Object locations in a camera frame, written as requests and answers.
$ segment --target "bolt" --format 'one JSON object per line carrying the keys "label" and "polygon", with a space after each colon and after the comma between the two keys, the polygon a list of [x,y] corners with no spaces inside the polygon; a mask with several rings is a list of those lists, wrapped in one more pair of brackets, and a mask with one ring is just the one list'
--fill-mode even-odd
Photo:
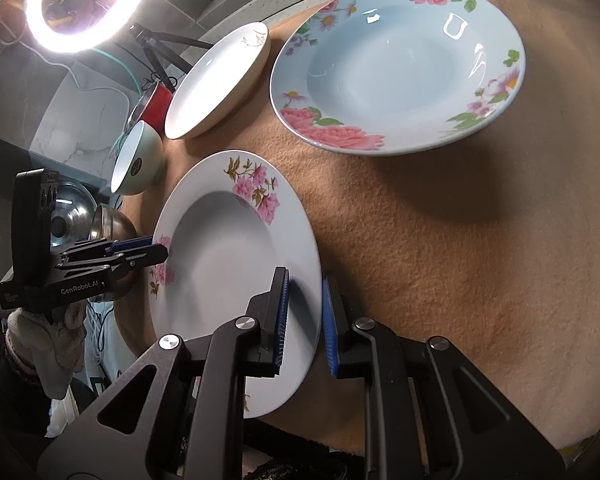
{"label": "bolt", "polygon": [[179,344],[180,340],[178,339],[178,336],[173,334],[163,335],[160,338],[160,348],[163,348],[165,350],[173,350]]}
{"label": "bolt", "polygon": [[376,326],[376,322],[370,317],[359,317],[356,320],[356,326],[360,330],[371,330],[373,327]]}
{"label": "bolt", "polygon": [[253,319],[253,317],[249,317],[249,316],[242,316],[235,320],[235,325],[240,330],[248,330],[250,328],[253,328],[255,326],[255,324],[256,324],[256,320]]}
{"label": "bolt", "polygon": [[449,348],[449,345],[451,343],[449,342],[449,339],[447,339],[446,337],[442,337],[442,336],[434,336],[431,339],[429,339],[429,345],[431,346],[431,348],[433,348],[434,350],[439,350],[439,351],[445,351],[447,348]]}

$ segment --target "brown tablecloth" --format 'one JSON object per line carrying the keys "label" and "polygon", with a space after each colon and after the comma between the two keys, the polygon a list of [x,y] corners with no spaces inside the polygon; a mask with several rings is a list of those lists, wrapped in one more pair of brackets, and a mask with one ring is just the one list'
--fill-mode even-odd
{"label": "brown tablecloth", "polygon": [[[290,134],[269,103],[283,41],[271,29],[252,97],[206,134],[165,140],[161,181],[125,198],[138,233],[204,156],[235,148],[270,160],[312,222],[324,269],[399,335],[443,334],[554,446],[600,426],[600,1],[490,0],[520,32],[522,90],[481,132],[429,152],[344,156]],[[155,340],[144,284],[116,304],[129,347]],[[295,396],[265,417],[329,446],[363,449],[358,381],[332,380],[320,345]]]}

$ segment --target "green cable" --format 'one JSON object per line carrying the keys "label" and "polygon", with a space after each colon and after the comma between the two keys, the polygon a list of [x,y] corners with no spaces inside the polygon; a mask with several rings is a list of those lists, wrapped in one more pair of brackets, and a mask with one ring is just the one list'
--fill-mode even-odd
{"label": "green cable", "polygon": [[140,88],[140,83],[138,82],[138,79],[136,79],[136,76],[134,75],[133,72],[131,72],[131,69],[127,65],[125,65],[122,61],[120,61],[117,57],[112,56],[109,52],[105,52],[104,50],[100,50],[99,48],[92,48],[91,50],[93,50],[94,52],[97,52],[98,54],[102,54],[104,57],[108,57],[110,60],[115,61],[122,68],[124,68],[128,72],[128,74],[131,76],[131,79],[134,80],[134,84],[136,85],[136,88],[138,89],[138,93],[140,95],[142,95],[142,89]]}

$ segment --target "plate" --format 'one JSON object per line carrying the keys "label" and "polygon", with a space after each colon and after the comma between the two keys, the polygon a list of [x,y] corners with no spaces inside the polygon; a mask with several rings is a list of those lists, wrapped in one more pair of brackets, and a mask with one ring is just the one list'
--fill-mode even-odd
{"label": "plate", "polygon": [[167,137],[195,137],[221,121],[256,84],[270,48],[264,23],[248,23],[218,41],[178,85],[164,125]]}
{"label": "plate", "polygon": [[487,0],[334,0],[285,43],[270,97],[314,146],[397,155],[485,127],[524,75],[522,40]]}
{"label": "plate", "polygon": [[149,275],[155,333],[208,335],[267,292],[276,266],[290,293],[280,375],[247,378],[244,416],[272,412],[298,389],[320,335],[321,272],[314,232],[291,184],[253,153],[216,153],[195,165],[162,210],[154,243],[169,248]]}

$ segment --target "white glove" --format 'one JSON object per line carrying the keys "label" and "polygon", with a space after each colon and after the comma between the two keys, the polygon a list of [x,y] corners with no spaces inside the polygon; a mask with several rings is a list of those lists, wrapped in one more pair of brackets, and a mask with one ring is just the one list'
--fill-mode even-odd
{"label": "white glove", "polygon": [[[73,372],[82,370],[84,363],[84,338],[87,335],[83,323],[86,316],[86,301],[72,303],[66,308],[64,317],[58,323],[50,324],[42,315],[32,314],[19,308],[9,315],[8,328],[5,336],[7,348],[18,366],[27,374],[38,375],[43,383],[45,393],[52,398],[58,398],[56,384],[54,394],[47,386],[49,374],[40,368],[42,359],[46,361],[45,368],[59,367],[58,373],[62,378],[51,381],[63,383],[65,378],[71,380]],[[64,398],[66,387],[60,399]]]}

